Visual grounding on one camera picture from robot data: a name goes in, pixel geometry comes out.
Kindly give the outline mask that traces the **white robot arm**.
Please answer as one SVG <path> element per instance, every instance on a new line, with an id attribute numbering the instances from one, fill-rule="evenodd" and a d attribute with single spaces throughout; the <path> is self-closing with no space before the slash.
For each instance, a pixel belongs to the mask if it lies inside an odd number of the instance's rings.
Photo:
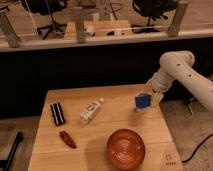
<path id="1" fill-rule="evenodd" d="M 160 68 L 149 79 L 149 83 L 155 92 L 164 93 L 177 80 L 213 113 L 213 82 L 192 68 L 194 62 L 194 54 L 190 51 L 166 52 L 160 57 Z"/>

